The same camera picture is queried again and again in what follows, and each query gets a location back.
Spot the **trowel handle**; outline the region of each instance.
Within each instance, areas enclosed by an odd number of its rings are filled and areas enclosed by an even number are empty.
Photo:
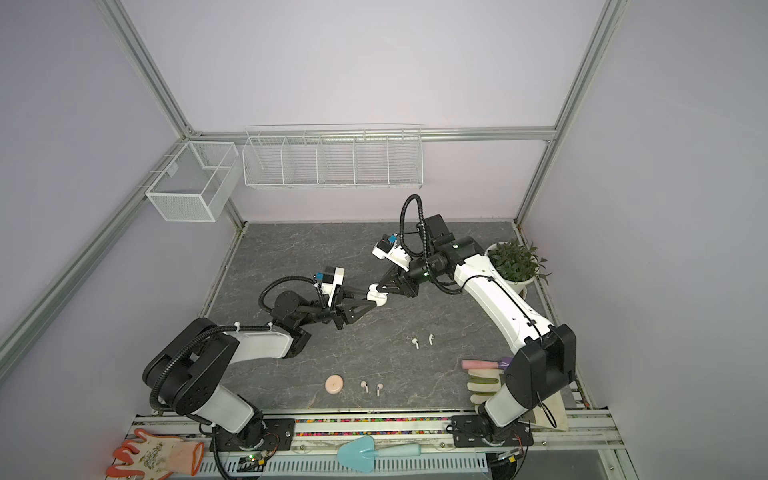
[[[422,454],[422,446],[418,443],[406,443],[405,445],[378,449],[376,452],[379,457],[418,457]]]

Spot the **white mesh basket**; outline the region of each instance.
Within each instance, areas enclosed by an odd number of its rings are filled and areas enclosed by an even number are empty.
[[[215,222],[243,173],[231,142],[188,141],[147,197],[170,222]]]
[[[419,133],[251,134],[243,147],[245,184],[271,188],[421,187]]]

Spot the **white flower pot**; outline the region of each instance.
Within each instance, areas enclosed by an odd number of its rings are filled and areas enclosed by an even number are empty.
[[[488,255],[488,252],[490,252],[490,251],[493,251],[493,250],[496,250],[496,246],[497,246],[497,245],[500,245],[500,244],[502,244],[502,243],[509,243],[509,242],[498,242],[498,243],[494,243],[493,245],[491,245],[490,247],[488,247],[487,249],[485,249],[485,256],[486,256],[486,257],[490,257],[490,256]],[[494,272],[496,272],[496,274],[497,274],[497,275],[499,275],[499,276],[500,276],[502,279],[504,278],[504,277],[503,277],[503,276],[502,276],[502,275],[501,275],[501,274],[500,274],[498,271],[496,271],[496,269],[493,267],[493,262],[491,262],[491,269],[492,269]],[[529,283],[533,283],[533,281],[534,281],[534,280],[536,280],[536,277],[535,277],[535,276],[532,276],[531,278],[529,278],[529,279],[528,279],[528,280],[526,280],[525,282],[510,282],[509,280],[504,280],[504,281],[505,281],[506,283],[508,283],[508,284],[509,284],[509,286],[510,286],[510,287],[512,287],[512,289],[513,289],[513,290],[514,290],[514,291],[515,291],[515,292],[516,292],[518,295],[521,295],[523,298],[525,298],[525,295],[524,295],[523,293],[521,293],[521,292],[523,292],[523,291],[525,290],[525,286],[526,286],[526,285],[528,285]]]

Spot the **green plant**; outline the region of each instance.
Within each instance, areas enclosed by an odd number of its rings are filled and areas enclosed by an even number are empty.
[[[509,243],[498,243],[496,250],[490,250],[488,256],[491,258],[493,267],[504,280],[525,282],[536,276],[549,284],[547,276],[551,274],[540,273],[541,269],[547,268],[542,265],[547,259],[540,258],[536,250],[537,247],[533,245],[527,247],[513,240]]]

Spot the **orange glove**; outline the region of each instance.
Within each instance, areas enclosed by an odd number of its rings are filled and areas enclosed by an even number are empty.
[[[112,454],[125,465],[107,468],[110,477],[144,476],[144,480],[163,480],[171,473],[197,474],[203,461],[203,443],[185,442],[173,436],[157,436],[144,429],[134,430],[144,440],[126,440]]]

